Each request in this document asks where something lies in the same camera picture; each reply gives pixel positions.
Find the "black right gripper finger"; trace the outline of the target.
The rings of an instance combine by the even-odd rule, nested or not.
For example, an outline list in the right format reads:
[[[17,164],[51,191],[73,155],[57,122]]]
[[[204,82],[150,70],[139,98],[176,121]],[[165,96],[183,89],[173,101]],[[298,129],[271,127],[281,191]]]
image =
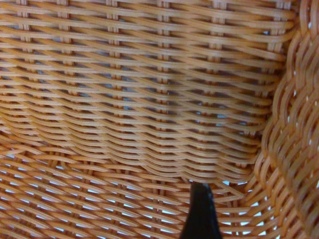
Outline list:
[[[222,239],[213,193],[208,184],[192,183],[190,207],[179,237],[181,239]]]

